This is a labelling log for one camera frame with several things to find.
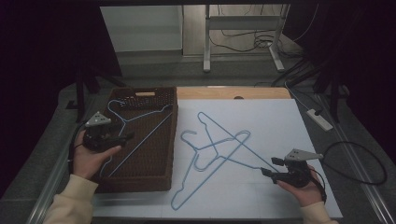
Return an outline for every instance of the white paper sheet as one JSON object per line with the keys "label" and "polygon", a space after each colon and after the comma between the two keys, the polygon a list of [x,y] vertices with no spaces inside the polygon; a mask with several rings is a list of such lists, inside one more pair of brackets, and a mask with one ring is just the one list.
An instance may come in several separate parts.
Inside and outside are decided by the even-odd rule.
{"label": "white paper sheet", "polygon": [[[283,159],[294,148],[315,152],[294,100],[179,100],[178,106],[172,189],[97,194],[93,200],[94,216],[167,219],[301,216],[298,203],[288,192],[263,176],[260,169],[246,167],[272,169],[262,159],[273,165],[270,158]],[[185,131],[194,132],[183,135],[190,144],[181,139]],[[197,155],[196,167],[207,168],[201,172],[190,168],[184,189],[175,197],[174,207],[180,206],[175,210],[172,199],[182,189],[191,160]],[[228,160],[214,160],[216,156]],[[329,215],[341,217],[320,163],[317,160],[308,163],[325,178]],[[274,167],[279,172],[287,170]]]}

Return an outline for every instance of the sleeve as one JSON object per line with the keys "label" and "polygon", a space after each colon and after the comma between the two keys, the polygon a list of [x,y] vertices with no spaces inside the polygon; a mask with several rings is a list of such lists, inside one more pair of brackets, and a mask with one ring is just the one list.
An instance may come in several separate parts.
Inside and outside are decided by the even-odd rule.
{"label": "sleeve", "polygon": [[313,203],[302,207],[304,224],[338,224],[337,221],[331,220],[327,214],[324,202]]}
{"label": "sleeve", "polygon": [[91,223],[91,200],[97,186],[90,180],[70,175],[64,191],[54,196],[44,223]]}

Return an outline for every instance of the tangled hangers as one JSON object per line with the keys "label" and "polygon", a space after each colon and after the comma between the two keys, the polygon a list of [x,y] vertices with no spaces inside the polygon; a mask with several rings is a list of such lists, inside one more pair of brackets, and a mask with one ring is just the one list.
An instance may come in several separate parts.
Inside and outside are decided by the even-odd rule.
{"label": "tangled hangers", "polygon": [[[125,128],[125,126],[126,126],[126,124],[128,123],[128,122],[131,122],[131,121],[134,121],[134,120],[136,120],[136,119],[141,119],[141,118],[143,118],[143,117],[146,117],[146,116],[148,116],[148,115],[151,115],[151,114],[155,114],[155,113],[162,113],[164,110],[165,110],[165,108],[166,107],[168,107],[168,106],[170,106],[170,105],[165,105],[161,110],[154,110],[154,111],[150,111],[150,112],[148,112],[148,113],[146,113],[146,114],[142,114],[142,115],[139,115],[139,116],[137,116],[137,117],[134,117],[134,118],[132,118],[132,119],[125,119],[125,118],[123,118],[121,115],[119,115],[116,111],[114,111],[114,110],[112,110],[111,108],[110,108],[110,104],[111,103],[119,103],[119,104],[125,104],[123,101],[119,101],[119,100],[111,100],[111,101],[109,101],[108,103],[107,103],[107,109],[111,112],[111,113],[113,113],[115,116],[117,116],[121,121],[122,121],[122,127],[121,127],[121,129],[120,129],[120,133],[119,133],[119,136],[121,136],[122,135],[122,132],[123,132],[123,130],[124,130],[124,128]],[[116,173],[117,172],[117,170],[128,160],[128,158],[130,158],[131,156],[132,156],[132,154],[134,154],[134,152],[161,126],[161,125],[163,125],[163,123],[170,117],[172,115],[172,112],[169,114],[169,115],[167,115],[145,138],[143,138],[143,140],[122,160],[122,162],[120,162],[120,164],[119,165],[117,165],[117,167],[110,173],[110,175],[108,176],[108,177],[110,177],[110,176],[112,176],[112,175],[114,175],[114,173]],[[109,160],[105,163],[105,164],[103,164],[103,166],[102,166],[102,168],[101,168],[101,170],[100,170],[100,173],[99,173],[99,176],[100,177],[102,177],[103,176],[103,171],[105,170],[105,168],[106,168],[106,166],[109,164],[109,163],[111,163],[111,161],[113,160],[113,157],[111,156],[110,158],[109,158]]]}
{"label": "tangled hangers", "polygon": [[[219,128],[221,128],[224,132],[226,132],[228,135],[230,135],[230,137],[228,138],[224,138],[221,139],[217,142],[213,141],[213,138],[208,130],[207,124],[202,120],[202,116],[205,116],[206,118],[208,118],[209,120],[211,120],[214,124],[216,124]],[[244,146],[245,148],[247,148],[250,152],[252,152],[255,156],[257,156],[258,158],[260,158],[262,161],[264,161],[267,165],[269,165],[271,168],[273,168],[275,171],[277,171],[277,169],[272,166],[270,163],[268,163],[265,159],[263,159],[262,157],[260,157],[253,149],[251,149],[250,147],[245,145],[245,142],[249,139],[250,137],[250,132],[249,131],[241,131],[239,133],[237,133],[236,135],[232,135],[230,132],[228,132],[226,129],[224,129],[221,125],[219,125],[217,122],[215,122],[212,118],[210,118],[207,114],[205,114],[204,112],[199,112],[197,115],[198,120],[205,125],[205,132],[207,137],[209,138],[210,144],[204,146],[204,147],[196,147],[193,143],[191,143],[190,141],[188,141],[184,135],[187,133],[190,134],[197,134],[197,132],[193,132],[193,131],[184,131],[181,135],[180,135],[180,139],[185,142],[187,145],[189,145],[193,150],[194,150],[194,155],[192,156],[190,165],[186,171],[186,174],[183,177],[182,183],[181,183],[181,189],[179,189],[175,195],[172,198],[171,201],[171,206],[174,210],[178,210],[181,206],[183,206],[183,204],[192,197],[192,195],[201,187],[204,185],[204,183],[224,164],[224,162],[226,161],[232,161],[235,162],[237,164],[246,166],[248,168],[251,169],[259,169],[260,167],[255,167],[255,166],[251,166],[249,164],[243,163],[241,161],[237,161],[237,160],[233,160],[231,159],[231,156],[241,147]],[[246,137],[244,137],[242,140],[238,139],[238,137],[245,135]],[[225,143],[225,142],[229,142],[229,141],[233,141],[236,140],[238,142],[238,146],[235,147],[233,150],[231,150],[231,153],[228,154],[228,156],[221,156],[218,152],[217,146]],[[205,167],[198,167],[197,165],[197,161],[199,159],[199,152],[202,151],[203,149],[207,149],[207,148],[213,148],[215,150],[216,156],[205,166]],[[192,191],[191,194],[189,194],[178,206],[174,205],[175,203],[175,199],[177,197],[177,195],[183,191],[183,189],[185,188],[185,183],[186,183],[186,179],[190,173],[191,167],[193,167],[196,171],[198,172],[204,172],[207,168],[209,168],[214,161],[217,161],[218,159],[223,159],[223,161],[216,167],[213,169],[213,171]]]}

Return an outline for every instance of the power strip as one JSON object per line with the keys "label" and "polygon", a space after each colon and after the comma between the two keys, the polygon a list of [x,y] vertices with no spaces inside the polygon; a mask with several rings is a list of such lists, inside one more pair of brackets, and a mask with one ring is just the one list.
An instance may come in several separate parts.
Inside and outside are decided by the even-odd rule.
{"label": "power strip", "polygon": [[306,114],[319,125],[325,132],[332,129],[332,125],[327,122],[321,115],[315,115],[316,111],[314,109],[310,109],[306,111]]}

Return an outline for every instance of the cable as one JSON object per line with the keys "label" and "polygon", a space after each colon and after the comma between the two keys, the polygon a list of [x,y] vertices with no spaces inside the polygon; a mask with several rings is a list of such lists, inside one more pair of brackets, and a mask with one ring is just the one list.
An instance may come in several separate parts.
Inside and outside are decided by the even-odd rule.
{"label": "cable", "polygon": [[306,108],[306,110],[309,110],[308,106],[306,106],[305,104],[303,104],[303,102],[301,102],[301,101],[298,99],[298,97],[294,94],[294,92],[291,91],[291,90],[289,89],[288,84],[287,84],[287,81],[285,81],[285,87],[286,87],[286,89],[288,89],[288,91],[291,93],[291,95],[294,96],[294,99],[295,99],[298,103],[300,103],[301,105],[303,105],[303,106]]}
{"label": "cable", "polygon": [[[341,171],[335,169],[334,167],[330,166],[327,162],[325,162],[327,153],[328,153],[333,147],[335,147],[335,146],[337,146],[337,145],[341,145],[341,144],[350,144],[350,145],[359,147],[359,148],[361,148],[362,150],[364,150],[364,151],[366,151],[367,153],[369,153],[369,154],[378,162],[378,164],[381,166],[381,169],[382,169],[382,172],[383,172],[383,178],[382,178],[382,180],[377,181],[377,182],[368,182],[368,181],[359,180],[359,179],[357,179],[357,178],[355,178],[355,177],[352,177],[352,176],[350,176],[350,175],[346,175],[345,173],[343,173],[343,172],[341,172]],[[376,186],[378,186],[378,185],[384,184],[384,183],[387,182],[387,180],[388,180],[388,173],[387,173],[387,170],[385,169],[385,166],[384,166],[384,164],[382,164],[381,160],[380,160],[373,152],[371,152],[368,148],[366,148],[366,147],[364,147],[364,146],[362,146],[362,145],[359,145],[359,144],[357,144],[357,143],[354,143],[354,142],[340,141],[340,142],[335,142],[335,143],[331,144],[331,145],[328,146],[328,147],[326,148],[326,150],[324,151],[324,153],[323,153],[323,159],[321,160],[321,163],[324,164],[324,165],[326,165],[327,167],[329,167],[331,170],[335,171],[337,174],[343,176],[344,178],[347,178],[347,179],[350,179],[350,180],[359,182],[359,183],[361,183],[361,184],[376,185]]]}
{"label": "cable", "polygon": [[274,16],[275,16],[274,4],[271,4],[271,9],[273,10],[273,13],[274,13]]}
{"label": "cable", "polygon": [[254,88],[256,88],[259,84],[271,84],[271,82],[256,82],[256,84],[254,84]]}
{"label": "cable", "polygon": [[297,62],[292,68],[288,69],[288,71],[284,72],[281,76],[279,76],[277,79],[275,79],[273,81],[273,83],[271,84],[271,87],[274,87],[276,85],[276,83],[282,79],[283,77],[286,77],[287,75],[289,75],[291,72],[293,72],[295,69],[299,68],[300,66],[302,66],[304,63],[306,63],[306,59],[302,58],[299,62]]}
{"label": "cable", "polygon": [[302,52],[296,52],[296,53],[294,53],[294,52],[286,52],[283,49],[283,43],[282,43],[282,41],[280,39],[279,39],[279,43],[280,43],[280,45],[279,45],[279,48],[278,48],[278,53],[279,53],[280,56],[282,56],[284,58],[302,58],[302,57],[305,57],[304,50]]}
{"label": "cable", "polygon": [[300,35],[299,37],[293,39],[294,42],[295,42],[296,40],[299,40],[301,37],[303,37],[303,36],[306,34],[306,32],[308,32],[308,30],[311,28],[311,25],[312,25],[312,23],[314,22],[315,17],[317,16],[318,8],[319,8],[319,4],[317,4],[317,8],[315,9],[314,17],[312,18],[311,22],[309,23],[308,28],[306,28],[305,32],[303,32],[302,35]]}
{"label": "cable", "polygon": [[81,144],[80,144],[80,145],[77,145],[77,146],[74,146],[74,144],[75,144],[75,142],[76,142],[76,137],[77,137],[78,131],[81,129],[81,127],[82,127],[86,122],[87,122],[87,120],[83,120],[83,121],[77,126],[77,128],[75,129],[75,131],[74,131],[74,133],[73,133],[73,137],[72,137],[72,139],[71,139],[71,141],[70,141],[70,144],[69,144],[69,155],[68,155],[68,157],[67,157],[67,164],[68,164],[68,168],[69,168],[69,174],[73,174],[73,163],[74,163],[74,153],[75,153],[75,149],[76,149],[76,147],[81,146]]}
{"label": "cable", "polygon": [[272,40],[267,40],[267,39],[261,39],[261,37],[270,37],[274,39],[273,35],[256,35],[257,33],[254,34],[254,42],[253,46],[258,46],[259,49],[268,49],[271,45],[268,44],[268,42],[273,42]]}
{"label": "cable", "polygon": [[257,33],[263,33],[263,32],[271,32],[271,31],[274,31],[274,30],[252,31],[252,32],[246,32],[246,33],[241,33],[241,34],[236,34],[236,35],[226,35],[226,34],[224,34],[224,31],[221,30],[221,33],[223,35],[225,35],[225,36],[228,36],[228,37],[234,37],[234,36],[240,36],[240,35],[251,35],[251,34],[257,34]]}
{"label": "cable", "polygon": [[[246,15],[251,11],[251,7],[252,7],[252,6],[253,6],[253,5],[250,5],[248,11],[244,14],[244,16],[246,16]],[[221,11],[221,14],[222,14],[223,16],[225,16],[225,14],[224,14],[224,12],[223,12],[223,10],[222,10],[222,6],[221,6],[221,5],[218,5],[218,14],[219,14],[219,15],[220,15],[220,11]]]}
{"label": "cable", "polygon": [[318,105],[318,106],[320,107],[320,109],[317,110],[317,112],[323,111],[323,106],[322,106],[320,103],[318,103],[316,100],[314,100],[314,98],[312,98],[310,95],[306,94],[306,93],[303,92],[303,91],[299,91],[299,90],[297,90],[297,89],[295,89],[295,90],[296,90],[297,92],[299,92],[299,93],[305,95],[305,96],[308,97],[311,101],[313,101],[316,105]]}
{"label": "cable", "polygon": [[326,190],[326,183],[324,182],[323,176],[322,176],[318,171],[316,171],[316,170],[314,170],[314,169],[310,169],[310,170],[313,171],[313,172],[315,172],[315,173],[317,173],[317,175],[319,175],[319,177],[320,177],[320,179],[321,179],[321,181],[322,181],[322,183],[323,183],[323,189]]}
{"label": "cable", "polygon": [[213,45],[215,45],[215,46],[217,46],[217,47],[222,47],[222,48],[234,50],[234,51],[237,51],[237,52],[249,52],[249,51],[252,51],[252,50],[254,50],[254,49],[260,48],[260,46],[254,46],[252,49],[233,49],[233,48],[228,47],[228,46],[225,46],[225,45],[216,44],[215,42],[213,42],[213,40],[212,40],[211,37],[209,37],[209,40],[210,40],[210,42],[212,42]]}
{"label": "cable", "polygon": [[317,174],[320,176],[320,178],[322,179],[322,182],[323,182],[323,186],[322,186],[322,185],[319,183],[319,181],[316,180],[311,174],[309,174],[309,175],[306,174],[306,173],[305,173],[302,169],[300,169],[300,168],[293,167],[293,166],[289,166],[288,169],[292,169],[293,171],[297,171],[297,172],[300,173],[301,175],[303,175],[303,176],[305,176],[306,178],[308,178],[312,183],[314,183],[315,186],[318,188],[318,190],[319,190],[319,192],[320,192],[320,196],[321,196],[322,201],[323,201],[324,203],[326,203],[326,201],[327,201],[326,187],[325,187],[325,183],[324,183],[323,176],[322,176],[320,173],[318,173],[316,170],[309,169],[309,170],[311,170],[311,171],[314,171],[315,173],[317,173]]}

